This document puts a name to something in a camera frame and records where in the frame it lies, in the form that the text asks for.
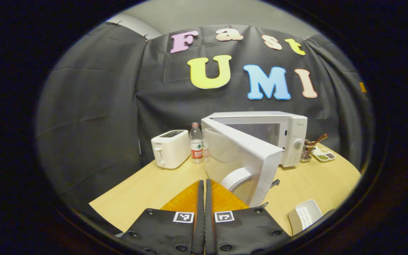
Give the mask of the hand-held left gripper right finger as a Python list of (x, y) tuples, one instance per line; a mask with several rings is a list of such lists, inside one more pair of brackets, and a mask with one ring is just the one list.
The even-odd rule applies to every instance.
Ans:
[(265, 207), (248, 207), (219, 183), (206, 180), (207, 255), (260, 255), (290, 240)]

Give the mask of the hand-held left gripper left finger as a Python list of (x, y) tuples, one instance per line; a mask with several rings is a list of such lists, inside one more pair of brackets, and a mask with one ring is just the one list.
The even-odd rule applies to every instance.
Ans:
[(161, 209), (145, 209), (121, 239), (154, 255), (202, 255), (204, 209), (204, 182), (200, 180)]

